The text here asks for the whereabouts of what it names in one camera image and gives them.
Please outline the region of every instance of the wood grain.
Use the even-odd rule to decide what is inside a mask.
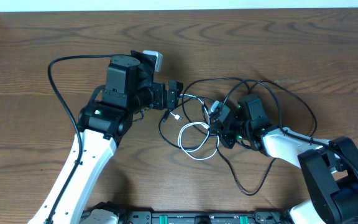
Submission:
[[[0,223],[26,223],[62,168],[74,130],[54,95],[47,65],[83,54],[164,54],[157,82],[200,78],[269,79],[314,110],[317,138],[349,136],[358,146],[358,9],[0,13]],[[74,114],[106,79],[107,59],[60,62],[54,79]],[[200,83],[191,93],[222,99],[235,82]],[[258,88],[277,120],[271,97]],[[232,99],[246,91],[240,89]],[[284,123],[307,133],[312,120],[277,90]],[[196,102],[187,106],[200,118]],[[113,200],[154,210],[290,208],[308,198],[301,171],[277,161],[262,190],[245,197],[218,156],[197,162],[168,146],[157,131],[161,111],[148,111],[103,170],[88,206]],[[182,123],[163,124],[176,140]],[[201,141],[189,130],[188,143]],[[202,153],[214,147],[209,142]],[[245,187],[254,190],[270,162],[257,152],[223,150]]]

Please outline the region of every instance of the white backdrop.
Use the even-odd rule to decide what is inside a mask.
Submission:
[[[0,12],[358,7],[358,0],[0,0]]]

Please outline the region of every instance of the white wall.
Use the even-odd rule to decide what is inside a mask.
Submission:
[[[358,7],[358,0],[0,0],[0,12]]]

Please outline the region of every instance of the robotic arm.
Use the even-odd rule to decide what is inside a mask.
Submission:
[[[81,161],[76,161],[79,153],[76,135],[55,185],[29,223],[79,223],[99,174],[132,126],[133,114],[143,114],[144,108],[173,110],[178,106],[182,83],[169,81],[169,90],[166,90],[164,83],[153,82],[154,71],[159,71],[161,63],[162,55],[153,51],[131,51],[131,55],[111,57],[106,85],[95,89],[79,115]],[[102,100],[97,101],[100,91]],[[245,139],[252,150],[302,169],[311,200],[290,210],[293,223],[345,223],[358,217],[358,176],[335,153],[320,145],[335,148],[358,170],[358,150],[350,139],[302,141],[299,138],[307,136],[270,123],[257,95],[246,95],[237,102],[238,110],[231,110],[218,101],[212,105],[211,134],[219,135],[226,148],[231,149],[237,139]],[[55,208],[53,220],[46,219],[76,163],[79,166]],[[332,173],[345,170],[348,176],[335,181]],[[118,216],[105,213],[102,220],[87,218],[83,223],[117,224]]]

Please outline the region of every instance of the wooden table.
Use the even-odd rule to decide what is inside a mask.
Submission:
[[[200,78],[269,79],[302,97],[318,118],[316,138],[349,136],[358,146],[358,9],[0,13],[0,223],[30,220],[66,161],[74,130],[47,78],[48,63],[83,54],[158,50],[156,82]],[[53,68],[74,114],[106,79],[108,59],[60,62]],[[200,83],[190,93],[222,99],[235,82]],[[304,106],[277,91],[284,123],[311,129]],[[257,89],[277,122],[275,105]],[[232,100],[246,94],[236,91]],[[189,114],[201,119],[197,102]],[[102,171],[88,206],[112,200],[154,210],[245,211],[290,208],[308,198],[301,170],[277,161],[262,190],[242,195],[219,157],[190,159],[158,135],[161,111],[146,112]],[[184,121],[163,124],[176,141]],[[187,144],[202,135],[189,130]],[[213,150],[214,141],[204,147]],[[271,158],[239,147],[222,149],[250,191]]]

